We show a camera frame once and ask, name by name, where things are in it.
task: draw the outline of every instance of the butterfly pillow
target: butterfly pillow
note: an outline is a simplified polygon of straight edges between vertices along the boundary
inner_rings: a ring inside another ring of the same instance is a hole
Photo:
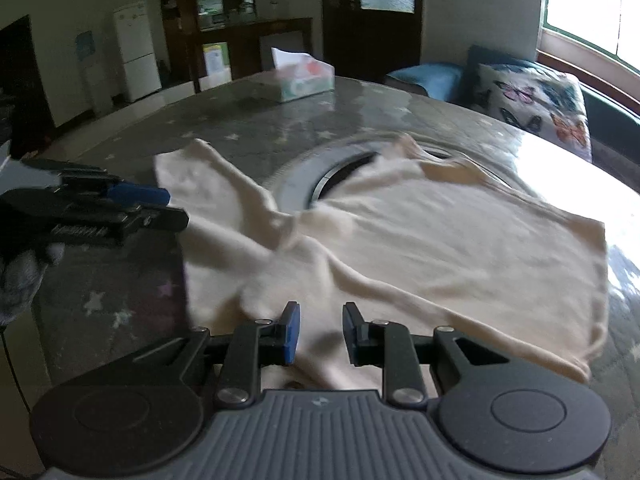
[[[480,65],[472,109],[542,137],[591,162],[578,79],[551,69]]]

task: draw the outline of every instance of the tissue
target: tissue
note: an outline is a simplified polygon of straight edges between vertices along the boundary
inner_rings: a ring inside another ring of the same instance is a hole
[[[271,49],[275,69],[258,75],[260,94],[281,103],[333,90],[334,67],[309,54]]]

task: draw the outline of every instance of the butterfly print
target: butterfly print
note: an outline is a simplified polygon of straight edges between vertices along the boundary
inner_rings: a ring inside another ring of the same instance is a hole
[[[503,83],[502,81],[494,81],[494,84],[502,90],[502,93],[507,99],[512,101],[521,101],[526,105],[533,104],[533,92],[535,88],[533,86],[525,86],[524,88],[516,88],[509,83]]]
[[[571,124],[553,114],[551,114],[551,120],[556,126],[558,139],[562,140],[562,142],[569,142],[575,139],[583,148],[587,147],[587,128],[583,120],[578,120],[576,124]]]
[[[558,89],[545,81],[539,81],[538,84],[556,108],[567,112],[578,111],[578,96],[573,86]]]
[[[539,74],[543,76],[549,76],[549,72],[544,70],[543,68],[538,68],[534,66],[518,66],[518,65],[507,65],[507,64],[495,64],[490,65],[491,68],[497,70],[498,72],[513,72],[516,74]]]
[[[517,120],[516,117],[506,108],[500,108],[500,113],[502,114],[502,117],[504,118],[505,123],[510,124],[511,126],[515,126],[516,128],[519,128],[521,130],[525,130],[530,134],[540,133],[540,128],[542,128],[541,116],[534,115],[532,118],[529,119],[529,122],[525,126],[522,126],[520,124],[520,121]]]

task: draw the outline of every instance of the cable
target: cable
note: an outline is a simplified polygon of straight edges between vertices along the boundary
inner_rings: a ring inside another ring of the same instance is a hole
[[[6,362],[9,365],[9,369],[11,370],[11,375],[14,377],[15,387],[18,389],[18,393],[20,393],[20,398],[22,399],[22,403],[24,404],[24,407],[27,409],[27,412],[31,413],[31,409],[29,408],[27,399],[25,399],[24,393],[22,392],[22,389],[20,387],[20,383],[18,382],[18,377],[15,374],[14,365],[12,364],[11,358],[9,357],[9,349],[7,348],[7,345],[6,345],[6,339],[4,339],[5,329],[6,327],[4,325],[0,325],[0,338],[2,338],[2,346],[4,346],[4,355],[6,355]],[[8,480],[29,480],[29,478],[27,478],[26,476],[21,475],[17,471],[14,471],[13,469],[9,469],[8,467],[5,467],[3,465],[0,465],[0,472],[4,473],[5,475],[9,475]]]
[[[24,397],[24,393],[22,392],[22,388],[20,387],[20,383],[18,382],[18,376],[15,374],[14,365],[11,362],[11,358],[9,357],[9,349],[6,346],[6,339],[4,338],[4,330],[0,330],[0,338],[2,338],[2,346],[4,346],[4,355],[6,355],[6,362],[9,365],[9,370],[11,370],[11,375],[14,377],[15,387],[20,394],[20,398],[22,399],[22,403],[24,407],[27,409],[27,413],[31,414],[31,408],[29,407],[29,403],[27,399]]]
[[[0,465],[0,472],[6,475],[10,475],[10,477],[15,480],[29,480],[26,476],[21,475],[20,473],[14,471],[13,469],[9,469],[8,467],[4,467],[2,465]]]

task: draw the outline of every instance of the dark doorway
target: dark doorway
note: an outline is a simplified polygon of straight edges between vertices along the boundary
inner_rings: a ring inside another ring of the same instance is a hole
[[[20,18],[0,30],[0,88],[13,96],[11,155],[47,145],[54,129],[31,41],[31,20]]]
[[[322,23],[336,75],[382,82],[420,63],[422,0],[322,0]]]

